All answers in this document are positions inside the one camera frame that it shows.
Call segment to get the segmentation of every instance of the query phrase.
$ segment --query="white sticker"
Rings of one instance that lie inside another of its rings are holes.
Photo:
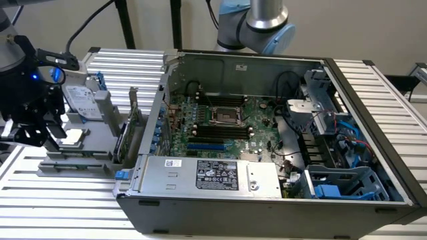
[[[77,113],[88,120],[101,120],[101,112],[92,91],[85,86],[65,86],[65,89]]]
[[[180,167],[182,166],[182,161],[180,159],[167,159],[164,162],[166,167]]]
[[[248,70],[248,65],[236,65],[235,66],[235,69],[238,70],[238,71],[247,71]]]

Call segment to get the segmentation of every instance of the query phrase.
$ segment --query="blue latch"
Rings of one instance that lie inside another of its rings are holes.
[[[128,171],[117,171],[115,173],[113,179],[119,181],[130,180],[130,172]]]

